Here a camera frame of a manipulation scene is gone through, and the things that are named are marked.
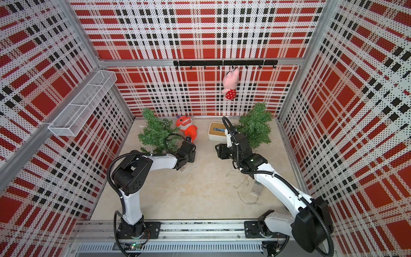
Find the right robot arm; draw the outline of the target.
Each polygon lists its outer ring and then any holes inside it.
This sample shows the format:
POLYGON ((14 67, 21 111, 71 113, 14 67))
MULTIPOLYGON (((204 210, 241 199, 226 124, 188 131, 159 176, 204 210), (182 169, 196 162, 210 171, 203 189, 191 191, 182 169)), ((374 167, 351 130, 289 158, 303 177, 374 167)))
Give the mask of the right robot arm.
POLYGON ((289 211, 289 215, 268 211, 260 216, 261 234, 268 236, 278 232, 294 238, 306 252, 318 251, 324 257, 332 257, 335 253, 334 228, 328 203, 289 183, 266 158, 252 151, 243 134, 226 137, 226 143, 215 146, 218 158, 232 160, 236 169, 262 184, 289 211))

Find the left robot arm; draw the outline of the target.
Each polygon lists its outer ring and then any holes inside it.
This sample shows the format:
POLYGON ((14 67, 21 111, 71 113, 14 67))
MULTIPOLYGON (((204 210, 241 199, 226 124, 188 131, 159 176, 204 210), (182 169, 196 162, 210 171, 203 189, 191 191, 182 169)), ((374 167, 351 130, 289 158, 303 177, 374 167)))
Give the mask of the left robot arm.
POLYGON ((169 135, 183 138, 182 145, 176 152, 167 151, 165 154, 142 153, 136 150, 117 157, 107 171, 108 183, 118 194, 122 212, 118 213, 120 224, 114 221, 115 236, 118 239, 140 239, 143 236, 158 237, 156 229, 159 222, 144 223, 144 216, 140 206, 140 191, 148 174, 154 170, 180 170, 187 163, 195 160, 196 146, 193 137, 169 135))

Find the green christmas tree wooden base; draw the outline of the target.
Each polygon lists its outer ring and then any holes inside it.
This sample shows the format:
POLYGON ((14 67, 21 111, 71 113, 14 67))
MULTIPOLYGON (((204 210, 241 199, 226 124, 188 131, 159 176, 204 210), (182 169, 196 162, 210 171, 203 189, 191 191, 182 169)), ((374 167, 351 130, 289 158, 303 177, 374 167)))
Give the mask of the green christmas tree wooden base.
POLYGON ((163 154, 177 150, 177 136, 171 136, 167 141, 167 147, 164 145, 164 140, 172 133, 178 134, 177 128, 173 121, 166 118, 158 118, 150 109, 143 110, 143 117, 146 121, 146 126, 138 135, 142 144, 141 151, 144 153, 163 154))

